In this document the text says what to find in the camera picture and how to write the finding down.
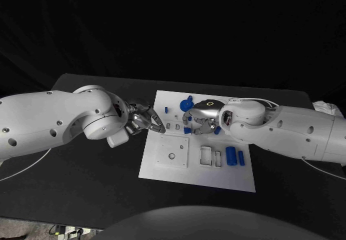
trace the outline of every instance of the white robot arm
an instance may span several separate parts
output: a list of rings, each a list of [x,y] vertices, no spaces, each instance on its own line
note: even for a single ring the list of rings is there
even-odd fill
[[[165,132],[149,105],[128,104],[96,85],[73,93],[7,96],[0,99],[0,115],[0,162],[66,144],[82,132],[90,140],[106,138],[112,148],[128,141],[126,131]]]
[[[239,143],[295,159],[346,164],[340,117],[298,107],[265,107],[249,98],[230,98],[226,104],[207,99],[184,113],[184,123],[190,116],[201,124],[194,134],[211,133],[219,126]]]

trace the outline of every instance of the floor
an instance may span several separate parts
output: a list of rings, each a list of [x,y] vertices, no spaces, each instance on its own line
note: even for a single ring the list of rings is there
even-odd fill
[[[27,240],[57,240],[57,236],[49,235],[51,226],[51,224],[0,218],[0,238],[13,238],[27,235]],[[80,236],[80,240],[89,240],[95,234],[96,230],[90,230],[90,233]]]

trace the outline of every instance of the white cloth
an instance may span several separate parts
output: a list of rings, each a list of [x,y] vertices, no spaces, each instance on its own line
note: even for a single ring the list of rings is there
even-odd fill
[[[331,103],[325,103],[322,101],[315,101],[312,103],[312,107],[314,107],[314,110],[318,112],[322,112],[325,114],[330,114],[330,115],[341,117],[341,118],[344,117],[340,112],[338,107]]]

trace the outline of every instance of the white cable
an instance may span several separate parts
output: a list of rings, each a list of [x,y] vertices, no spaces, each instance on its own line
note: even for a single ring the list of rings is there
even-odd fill
[[[302,161],[304,161],[304,163],[307,164],[307,165],[309,165],[314,169],[317,169],[318,171],[321,171],[322,173],[325,173],[325,174],[328,174],[328,175],[331,175],[331,176],[334,176],[334,177],[337,177],[337,178],[340,178],[340,179],[343,179],[343,180],[346,180],[346,178],[344,177],[341,177],[341,176],[337,176],[337,175],[334,175],[333,173],[330,173],[330,172],[327,172],[327,171],[322,171],[321,169],[318,169],[315,166],[312,166],[304,159],[301,159]]]
[[[272,107],[271,104],[273,104],[276,107],[279,106],[276,103],[273,103],[272,101],[269,100],[265,100],[265,99],[260,99],[260,98],[237,98],[237,97],[230,97],[232,99],[239,99],[239,100],[260,100],[263,102],[266,102],[269,104],[269,106]]]
[[[0,180],[0,182],[1,182],[2,180],[5,180],[5,179],[14,177],[14,176],[15,176],[17,174],[20,174],[23,171],[25,171],[25,170],[43,159],[43,157],[49,154],[49,151],[50,151],[50,150],[51,150],[51,148],[46,151],[46,153],[44,153],[44,155],[41,156],[41,158],[40,158],[25,169],[23,169],[21,171],[18,171],[17,173],[14,173],[14,174],[10,175],[8,177],[2,178],[2,179]]]

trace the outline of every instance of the black table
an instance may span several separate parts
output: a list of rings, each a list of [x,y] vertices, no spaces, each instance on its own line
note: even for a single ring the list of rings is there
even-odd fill
[[[100,85],[124,100],[147,99],[155,91],[262,98],[279,105],[312,109],[304,92],[183,82],[64,74],[51,90],[72,92]],[[0,216],[103,229],[152,209],[206,205],[247,210],[275,217],[317,234],[346,238],[346,181],[315,171],[301,160],[249,146],[256,193],[138,178],[147,133],[116,148],[83,133],[51,149],[20,175],[0,182]],[[0,176],[28,166],[44,152],[2,163]],[[343,175],[334,163],[315,166]]]

